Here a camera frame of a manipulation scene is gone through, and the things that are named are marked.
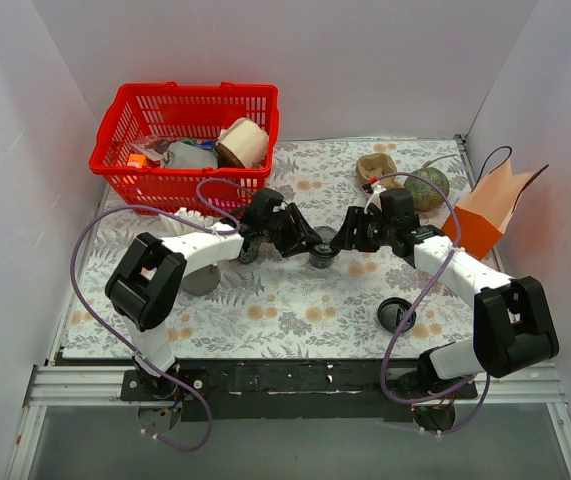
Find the black coffee cup lid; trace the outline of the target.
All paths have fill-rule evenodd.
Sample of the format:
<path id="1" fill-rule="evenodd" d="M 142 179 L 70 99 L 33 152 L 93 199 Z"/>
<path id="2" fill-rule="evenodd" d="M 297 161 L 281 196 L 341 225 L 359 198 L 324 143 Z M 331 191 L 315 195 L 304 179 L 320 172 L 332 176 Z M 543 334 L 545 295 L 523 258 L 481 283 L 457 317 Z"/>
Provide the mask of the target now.
<path id="1" fill-rule="evenodd" d="M 400 297 L 389 297 L 383 300 L 377 309 L 376 317 L 379 325 L 394 334 L 405 317 L 411 303 Z"/>

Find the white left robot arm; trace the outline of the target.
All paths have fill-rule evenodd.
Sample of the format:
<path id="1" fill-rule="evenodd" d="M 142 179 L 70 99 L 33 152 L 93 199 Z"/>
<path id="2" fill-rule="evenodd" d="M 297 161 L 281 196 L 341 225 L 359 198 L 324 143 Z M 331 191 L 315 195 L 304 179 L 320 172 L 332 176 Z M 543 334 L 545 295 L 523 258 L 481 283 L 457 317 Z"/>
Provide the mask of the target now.
<path id="1" fill-rule="evenodd" d="M 105 294 L 125 323 L 134 345 L 134 364 L 143 387 L 158 400 L 178 386 L 171 370 L 176 357 L 163 324 L 173 309 L 183 279 L 206 267 L 254 254 L 272 244 L 283 258 L 310 252 L 323 243 L 298 207 L 270 188 L 250 204 L 233 209 L 202 231 L 160 239 L 138 235 L 109 278 Z"/>

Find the transparent dark cup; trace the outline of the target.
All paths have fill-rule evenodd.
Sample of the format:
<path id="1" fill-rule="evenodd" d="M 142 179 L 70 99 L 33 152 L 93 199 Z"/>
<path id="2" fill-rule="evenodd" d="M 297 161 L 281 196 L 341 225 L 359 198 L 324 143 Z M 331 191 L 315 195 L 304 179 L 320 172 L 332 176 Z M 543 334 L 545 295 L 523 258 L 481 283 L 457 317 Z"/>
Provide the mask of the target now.
<path id="1" fill-rule="evenodd" d="M 315 232 L 320 236 L 322 242 L 314 246 L 309 252 L 310 264 L 317 269 L 329 268 L 339 251 L 331 247 L 330 242 L 336 235 L 336 231 L 329 226 L 319 226 Z"/>

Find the black printed coffee cup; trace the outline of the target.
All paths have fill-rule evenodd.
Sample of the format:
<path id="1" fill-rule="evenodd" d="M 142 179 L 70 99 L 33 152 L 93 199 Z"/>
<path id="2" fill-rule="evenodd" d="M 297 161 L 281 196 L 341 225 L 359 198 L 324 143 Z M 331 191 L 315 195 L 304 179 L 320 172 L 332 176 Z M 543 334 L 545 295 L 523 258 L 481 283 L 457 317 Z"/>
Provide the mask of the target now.
<path id="1" fill-rule="evenodd" d="M 244 244 L 237 258 L 238 262 L 243 265 L 253 263 L 258 256 L 259 248 L 260 245 L 257 242 L 250 242 L 248 244 Z"/>

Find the red plastic shopping basket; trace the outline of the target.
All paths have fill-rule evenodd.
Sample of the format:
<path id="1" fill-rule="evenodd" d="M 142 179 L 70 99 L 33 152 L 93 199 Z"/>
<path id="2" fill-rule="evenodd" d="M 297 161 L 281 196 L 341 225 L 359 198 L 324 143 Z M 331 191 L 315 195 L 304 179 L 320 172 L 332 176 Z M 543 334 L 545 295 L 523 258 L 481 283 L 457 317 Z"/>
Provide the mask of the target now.
<path id="1" fill-rule="evenodd" d="M 117 91 L 89 160 L 128 204 L 209 215 L 266 185 L 279 131 L 268 84 L 129 83 Z"/>

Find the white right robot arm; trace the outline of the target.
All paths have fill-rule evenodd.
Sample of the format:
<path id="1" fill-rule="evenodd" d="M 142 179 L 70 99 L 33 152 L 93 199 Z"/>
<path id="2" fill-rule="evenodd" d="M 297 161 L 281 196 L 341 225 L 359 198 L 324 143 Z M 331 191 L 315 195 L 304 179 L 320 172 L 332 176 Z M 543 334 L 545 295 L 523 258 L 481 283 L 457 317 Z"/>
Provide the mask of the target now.
<path id="1" fill-rule="evenodd" d="M 502 378 L 559 353 L 542 284 L 531 276 L 516 279 L 493 270 L 455 246 L 439 228 L 421 224 L 405 189 L 383 191 L 374 205 L 349 207 L 330 244 L 359 252 L 389 247 L 471 308 L 471 339 L 419 357 L 416 380 L 429 397 L 444 395 L 454 380 L 479 373 Z"/>

